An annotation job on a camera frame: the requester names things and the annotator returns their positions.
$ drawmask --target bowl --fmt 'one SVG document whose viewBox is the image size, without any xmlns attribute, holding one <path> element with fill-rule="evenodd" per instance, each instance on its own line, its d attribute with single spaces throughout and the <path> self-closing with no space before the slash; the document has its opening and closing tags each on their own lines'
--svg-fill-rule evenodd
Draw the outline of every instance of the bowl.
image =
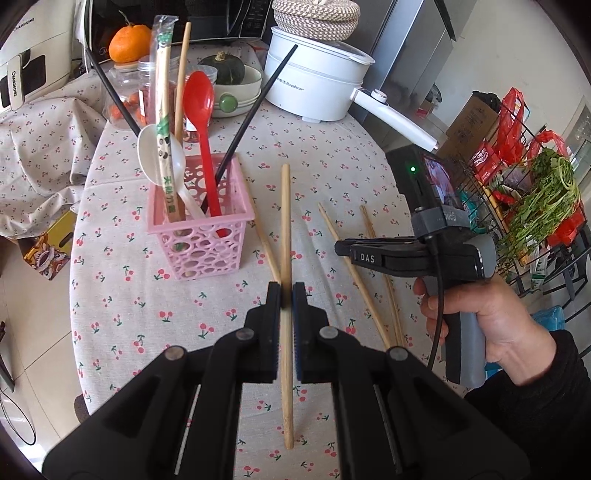
<svg viewBox="0 0 591 480">
<path fill-rule="evenodd" d="M 252 105 L 254 105 L 254 103 L 256 102 L 256 98 L 251 101 L 250 103 L 241 103 L 240 105 L 238 105 L 238 107 L 232 111 L 232 112 L 224 112 L 222 110 L 220 110 L 217 106 L 215 106 L 213 108 L 213 113 L 212 113 L 212 117 L 213 118 L 228 118 L 230 116 L 238 116 L 238 115 L 243 115 L 244 113 L 247 113 Z"/>
<path fill-rule="evenodd" d="M 244 80 L 240 85 L 219 85 L 213 86 L 215 102 L 219 103 L 222 95 L 231 95 L 236 99 L 236 104 L 244 103 L 258 96 L 261 90 L 262 74 L 256 68 L 244 65 Z"/>
<path fill-rule="evenodd" d="M 234 110 L 232 110 L 231 112 L 226 112 L 224 110 L 222 110 L 220 108 L 220 105 L 218 103 L 213 105 L 213 112 L 212 112 L 212 117 L 213 118 L 228 118 L 230 116 L 238 116 L 238 115 L 242 115 L 243 113 L 247 113 L 252 105 L 256 102 L 256 99 L 258 98 L 258 96 L 261 94 L 261 91 L 259 90 L 256 94 L 256 97 L 253 97 L 249 100 L 246 100 L 245 102 L 240 102 L 239 104 L 237 104 L 236 108 Z"/>
</svg>

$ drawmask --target appliance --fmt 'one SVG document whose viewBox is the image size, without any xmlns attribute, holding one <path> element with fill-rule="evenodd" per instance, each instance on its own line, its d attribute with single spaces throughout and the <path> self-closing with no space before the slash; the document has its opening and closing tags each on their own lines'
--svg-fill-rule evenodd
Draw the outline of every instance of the appliance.
<svg viewBox="0 0 591 480">
<path fill-rule="evenodd" d="M 422 124 L 415 112 L 436 82 L 476 0 L 374 0 L 361 6 L 359 25 L 347 43 L 375 59 L 363 86 L 384 92 L 390 105 Z M 386 147 L 397 135 L 353 105 L 351 115 Z"/>
<path fill-rule="evenodd" d="M 157 14 L 176 15 L 173 43 L 183 40 L 184 26 L 191 22 L 191 41 L 262 38 L 271 0 L 81 0 L 83 32 L 78 38 L 98 56 L 109 58 L 108 47 L 117 30 L 129 21 L 152 28 Z"/>
<path fill-rule="evenodd" d="M 66 84 L 76 0 L 40 0 L 0 48 L 0 113 Z"/>
<path fill-rule="evenodd" d="M 422 277 L 432 296 L 491 278 L 496 270 L 495 243 L 488 233 L 470 229 L 470 218 L 440 159 L 416 145 L 392 150 L 386 159 L 411 212 L 414 235 L 340 240 L 335 243 L 337 255 L 393 277 Z M 442 314 L 439 320 L 448 327 L 446 378 L 464 387 L 481 387 L 486 380 L 485 337 L 476 314 Z M 433 348 L 430 367 L 437 343 Z"/>
<path fill-rule="evenodd" d="M 318 123 L 342 119 L 352 102 L 381 118 L 413 143 L 432 150 L 436 140 L 386 103 L 379 90 L 361 88 L 374 60 L 340 41 L 316 41 L 272 27 L 265 81 L 294 44 L 298 49 L 267 94 L 267 100 L 302 120 Z"/>
</svg>

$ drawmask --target jar lid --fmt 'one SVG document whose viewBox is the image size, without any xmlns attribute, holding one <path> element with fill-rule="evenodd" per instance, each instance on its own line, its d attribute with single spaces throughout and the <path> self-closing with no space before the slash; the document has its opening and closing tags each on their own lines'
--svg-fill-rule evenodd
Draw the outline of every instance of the jar lid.
<svg viewBox="0 0 591 480">
<path fill-rule="evenodd" d="M 113 68 L 118 72 L 134 72 L 138 69 L 138 62 L 130 61 L 129 63 L 115 63 Z"/>
<path fill-rule="evenodd" d="M 193 72 L 203 72 L 207 75 L 209 81 L 214 84 L 217 80 L 217 68 L 212 67 L 211 65 L 187 65 L 187 76 L 186 79 L 188 80 L 189 77 Z"/>
<path fill-rule="evenodd" d="M 180 64 L 180 57 L 174 57 L 170 59 L 170 67 L 169 69 L 178 69 L 178 65 Z M 150 56 L 146 55 L 145 57 L 141 57 L 138 62 L 138 70 L 141 72 L 150 72 L 156 68 L 156 64 L 150 61 Z"/>
</svg>

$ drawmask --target floor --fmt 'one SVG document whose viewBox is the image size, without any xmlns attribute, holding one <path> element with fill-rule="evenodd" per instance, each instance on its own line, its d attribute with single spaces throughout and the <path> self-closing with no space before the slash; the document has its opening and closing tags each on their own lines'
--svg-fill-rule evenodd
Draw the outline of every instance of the floor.
<svg viewBox="0 0 591 480">
<path fill-rule="evenodd" d="M 0 321 L 7 324 L 0 353 L 16 384 L 14 393 L 2 381 L 0 388 L 32 421 L 36 444 L 29 447 L 19 440 L 1 411 L 0 422 L 41 468 L 46 453 L 78 425 L 74 399 L 81 392 L 70 334 L 69 266 L 47 281 L 22 260 L 16 245 L 2 241 L 0 257 Z M 2 403 L 23 439 L 31 443 L 32 431 L 16 405 L 4 395 Z"/>
</svg>

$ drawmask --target wooden chopstick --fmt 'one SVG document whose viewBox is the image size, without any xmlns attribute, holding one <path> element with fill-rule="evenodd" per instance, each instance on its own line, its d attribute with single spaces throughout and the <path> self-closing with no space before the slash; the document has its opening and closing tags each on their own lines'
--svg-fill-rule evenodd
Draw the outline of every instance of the wooden chopstick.
<svg viewBox="0 0 591 480">
<path fill-rule="evenodd" d="M 236 163 L 238 164 L 238 169 L 240 170 L 240 173 L 242 174 L 242 167 L 241 167 L 240 161 L 238 159 L 236 159 Z M 273 250 L 271 250 L 271 244 L 269 243 L 269 240 L 267 240 L 267 236 L 265 234 L 265 231 L 262 229 L 261 218 L 259 217 L 258 210 L 256 209 L 255 201 L 252 198 L 252 194 L 251 194 L 250 187 L 248 186 L 248 182 L 245 183 L 245 186 L 246 186 L 246 192 L 248 194 L 248 198 L 251 201 L 252 211 L 255 214 L 256 234 L 258 235 L 259 240 L 261 241 L 262 249 L 265 251 L 265 255 L 267 256 L 267 263 L 269 264 L 269 268 L 271 269 L 271 275 L 273 275 L 273 280 L 275 280 L 277 283 L 280 284 L 281 283 L 281 273 L 279 271 L 279 267 L 277 266 L 277 261 L 275 260 L 275 256 L 273 255 Z"/>
<path fill-rule="evenodd" d="M 174 186 L 173 159 L 170 150 L 170 111 L 168 104 L 168 65 L 170 63 L 170 39 L 158 42 L 156 48 L 156 125 L 158 126 L 158 158 L 160 180 L 164 191 L 165 214 L 170 223 L 182 220 L 178 195 Z"/>
<path fill-rule="evenodd" d="M 369 218 L 367 208 L 365 208 L 365 205 L 362 205 L 359 208 L 363 214 L 365 229 L 368 231 L 369 237 L 376 238 L 374 226 L 372 225 L 371 219 Z M 388 291 L 388 303 L 390 304 L 390 310 L 392 312 L 394 341 L 396 342 L 396 346 L 405 346 L 404 334 L 400 324 L 400 317 L 398 316 L 398 306 L 396 305 L 396 297 L 394 296 L 394 286 L 392 285 L 392 281 L 388 278 L 388 275 L 385 273 L 382 273 L 382 278 L 384 279 L 384 283 L 386 284 L 386 289 Z"/>
<path fill-rule="evenodd" d="M 185 23 L 183 35 L 183 46 L 181 47 L 181 57 L 178 64 L 177 78 L 177 96 L 174 106 L 174 136 L 178 142 L 183 145 L 183 92 L 185 83 L 185 71 L 187 67 L 187 53 L 189 52 L 189 39 L 191 38 L 191 22 Z"/>
<path fill-rule="evenodd" d="M 293 333 L 291 318 L 291 175 L 281 167 L 281 317 L 279 328 L 281 407 L 285 447 L 294 447 Z"/>
<path fill-rule="evenodd" d="M 322 218 L 324 218 L 324 221 L 326 222 L 326 226 L 330 230 L 330 233 L 332 234 L 333 238 L 335 239 L 335 242 L 340 240 L 339 234 L 336 232 L 335 227 L 332 224 L 332 221 L 330 220 L 329 216 L 326 213 L 326 210 L 324 209 L 324 207 L 322 206 L 321 203 L 318 204 L 318 210 L 320 211 Z M 392 347 L 393 344 L 392 344 L 392 341 L 390 340 L 390 337 L 388 335 L 388 331 L 386 330 L 386 327 L 384 326 L 384 323 L 382 321 L 382 317 L 379 314 L 378 310 L 376 309 L 374 302 L 371 299 L 371 296 L 369 295 L 369 291 L 368 291 L 367 287 L 365 286 L 365 284 L 363 283 L 363 280 L 361 279 L 361 275 L 359 275 L 359 272 L 357 271 L 355 266 L 351 263 L 351 260 L 348 257 L 342 257 L 342 258 L 345 262 L 345 265 L 347 265 L 347 268 L 349 269 L 349 273 L 351 274 L 351 277 L 353 277 L 353 281 L 357 285 L 357 288 L 359 289 L 361 296 L 363 297 L 363 300 L 365 302 L 365 306 L 368 308 L 372 318 L 374 319 L 375 327 L 377 328 L 378 333 L 379 333 L 380 337 L 382 338 L 382 341 L 384 342 L 384 346 L 386 347 L 386 349 Z"/>
</svg>

